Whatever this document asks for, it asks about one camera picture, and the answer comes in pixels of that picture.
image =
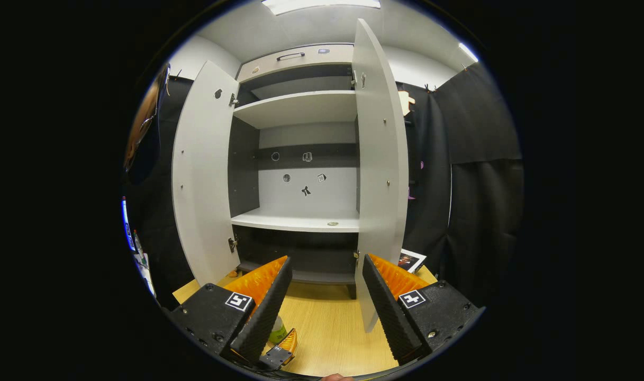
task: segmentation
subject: white cabinet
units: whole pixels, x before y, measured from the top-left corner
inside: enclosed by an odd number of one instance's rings
[[[382,48],[359,19],[353,46],[273,53],[237,79],[207,62],[178,123],[174,211],[194,276],[215,283],[290,255],[298,282],[356,284],[371,330],[363,257],[397,263],[408,188],[404,119]]]

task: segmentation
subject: ceiling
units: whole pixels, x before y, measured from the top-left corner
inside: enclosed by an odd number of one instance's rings
[[[458,72],[473,62],[459,41],[428,16],[395,0],[380,9],[322,6],[281,15],[250,0],[197,32],[246,62],[273,51],[310,43],[354,42],[357,19],[365,19],[382,45],[420,53]]]

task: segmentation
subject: hand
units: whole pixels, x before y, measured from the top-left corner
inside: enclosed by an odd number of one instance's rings
[[[343,377],[340,374],[329,374],[327,377],[320,379],[320,381],[355,381],[351,377]]]

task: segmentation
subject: open cabinet door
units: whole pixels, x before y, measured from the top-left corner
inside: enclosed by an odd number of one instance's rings
[[[404,240],[409,164],[406,130],[397,85],[378,39],[357,20],[352,56],[360,142],[359,263],[355,272],[357,299],[365,330],[378,315],[362,277],[368,253],[397,264]]]
[[[239,265],[228,203],[228,141],[239,84],[207,61],[183,105],[174,140],[171,185],[176,227],[199,284],[217,283]]]

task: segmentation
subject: cabinet shelf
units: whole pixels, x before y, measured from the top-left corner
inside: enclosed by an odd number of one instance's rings
[[[234,109],[234,116],[259,130],[282,125],[353,122],[354,90],[305,92],[263,99]]]
[[[242,261],[237,266],[238,269],[243,271],[253,271],[262,265],[251,261]],[[313,271],[300,271],[293,270],[291,280],[294,282],[301,282],[305,284],[320,284],[320,285],[353,285],[355,284],[355,276],[351,273],[317,273]]]
[[[359,232],[360,214],[356,210],[310,211],[273,210],[263,207],[236,215],[232,224],[277,231]],[[329,222],[338,222],[329,226]]]

